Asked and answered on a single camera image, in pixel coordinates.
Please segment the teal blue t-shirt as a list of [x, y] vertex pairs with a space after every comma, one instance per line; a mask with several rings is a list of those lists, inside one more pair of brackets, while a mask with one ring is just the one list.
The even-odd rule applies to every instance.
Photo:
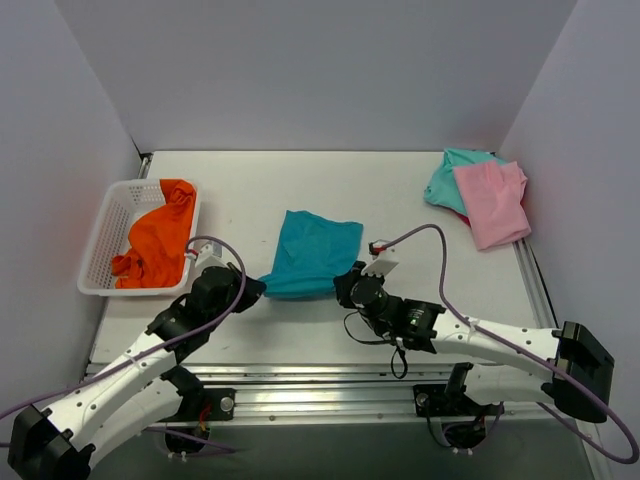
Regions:
[[285, 214], [271, 272], [260, 281], [265, 296], [297, 300], [329, 295], [333, 279], [347, 273], [359, 256], [364, 227], [309, 211]]

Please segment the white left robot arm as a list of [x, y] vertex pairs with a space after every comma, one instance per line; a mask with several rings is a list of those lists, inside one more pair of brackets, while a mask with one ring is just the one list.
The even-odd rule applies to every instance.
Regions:
[[26, 406], [13, 422], [8, 465], [22, 479], [85, 479], [147, 427], [214, 412], [218, 401], [181, 363], [227, 315], [251, 308], [265, 290], [233, 264], [205, 268], [98, 375], [43, 409]]

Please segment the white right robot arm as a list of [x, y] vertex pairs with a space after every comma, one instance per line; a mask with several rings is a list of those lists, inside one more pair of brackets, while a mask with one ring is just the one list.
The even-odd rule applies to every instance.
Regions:
[[338, 304], [358, 314], [378, 343], [468, 357], [455, 365], [444, 400], [455, 412], [501, 401], [552, 405], [591, 423], [608, 418], [615, 362], [585, 326], [517, 328], [467, 317], [448, 301], [402, 298], [384, 288], [385, 270], [356, 262], [333, 280]]

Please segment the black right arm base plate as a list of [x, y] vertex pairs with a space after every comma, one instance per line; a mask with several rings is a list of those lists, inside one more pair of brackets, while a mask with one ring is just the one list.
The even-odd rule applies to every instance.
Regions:
[[496, 416], [504, 411], [500, 404], [480, 404], [466, 394], [465, 387], [441, 383], [413, 386], [414, 406], [419, 417]]

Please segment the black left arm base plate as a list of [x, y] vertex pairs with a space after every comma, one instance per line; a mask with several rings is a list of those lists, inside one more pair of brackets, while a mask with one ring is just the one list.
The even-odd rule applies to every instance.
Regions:
[[184, 393], [179, 405], [160, 422], [229, 421], [234, 418], [236, 391], [232, 388], [203, 388]]

